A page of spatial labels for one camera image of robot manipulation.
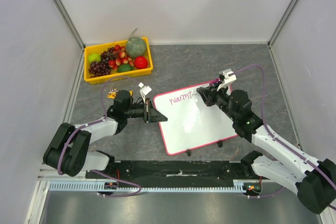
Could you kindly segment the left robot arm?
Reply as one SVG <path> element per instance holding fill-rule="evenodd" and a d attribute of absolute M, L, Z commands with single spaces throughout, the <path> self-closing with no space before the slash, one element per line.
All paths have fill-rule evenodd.
<path fill-rule="evenodd" d="M 107 116 L 83 125 L 61 124 L 44 153 L 43 163 L 61 175 L 74 177 L 83 170 L 97 170 L 103 178 L 111 178 L 115 173 L 111 163 L 114 158 L 101 151 L 90 152 L 89 145 L 120 133 L 130 118 L 142 118 L 145 123 L 167 121 L 150 99 L 134 102 L 129 91 L 120 90 Z"/>

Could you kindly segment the pink framed whiteboard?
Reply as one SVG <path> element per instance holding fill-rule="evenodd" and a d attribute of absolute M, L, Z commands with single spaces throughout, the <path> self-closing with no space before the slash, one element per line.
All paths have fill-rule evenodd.
<path fill-rule="evenodd" d="M 167 154 L 177 155 L 237 136 L 229 117 L 215 105 L 207 107 L 197 93 L 197 88 L 208 84 L 203 82 L 154 97 L 155 108 L 167 117 L 167 121 L 159 123 Z"/>

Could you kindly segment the white pink marker pen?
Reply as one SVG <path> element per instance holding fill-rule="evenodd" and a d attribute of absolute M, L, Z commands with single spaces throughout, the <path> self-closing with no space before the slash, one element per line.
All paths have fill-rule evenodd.
<path fill-rule="evenodd" d="M 214 84 L 217 84 L 219 81 L 220 81 L 220 78 L 216 78 L 212 81 L 198 85 L 194 91 L 194 94 L 207 96 L 209 94 L 209 87 L 211 87 Z"/>

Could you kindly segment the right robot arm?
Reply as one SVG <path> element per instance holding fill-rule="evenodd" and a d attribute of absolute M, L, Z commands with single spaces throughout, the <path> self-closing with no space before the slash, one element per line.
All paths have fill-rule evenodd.
<path fill-rule="evenodd" d="M 275 181 L 297 195 L 312 213 L 321 214 L 335 201 L 335 163 L 323 161 L 304 153 L 267 126 L 251 109 L 247 92 L 213 84 L 196 89 L 206 106 L 217 106 L 233 122 L 233 129 L 248 142 L 260 147 L 275 158 L 268 159 L 252 152 L 240 166 L 248 179 L 256 175 Z"/>

